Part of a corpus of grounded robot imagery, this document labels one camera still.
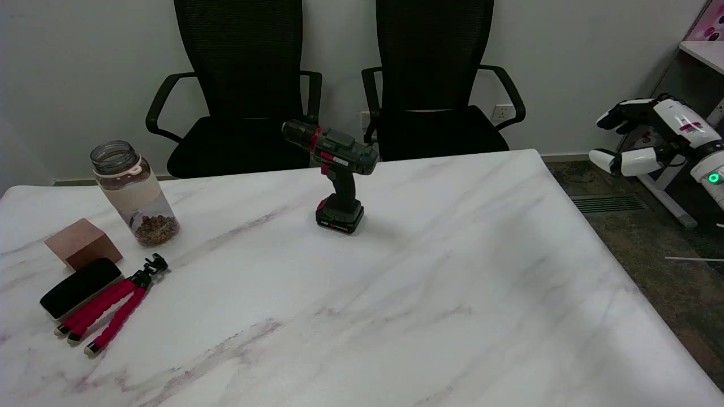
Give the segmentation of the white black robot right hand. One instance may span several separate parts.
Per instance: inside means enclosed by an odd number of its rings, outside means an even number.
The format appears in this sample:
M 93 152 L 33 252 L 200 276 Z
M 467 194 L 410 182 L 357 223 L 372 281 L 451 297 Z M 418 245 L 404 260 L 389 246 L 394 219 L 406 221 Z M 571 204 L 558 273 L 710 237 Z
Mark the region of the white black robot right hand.
M 663 141 L 659 147 L 622 153 L 606 149 L 590 150 L 590 162 L 608 174 L 637 177 L 657 172 L 678 155 L 696 163 L 714 159 L 714 169 L 722 166 L 722 136 L 687 104 L 670 95 L 621 101 L 601 116 L 596 124 L 601 129 L 624 136 L 638 127 L 649 127 Z

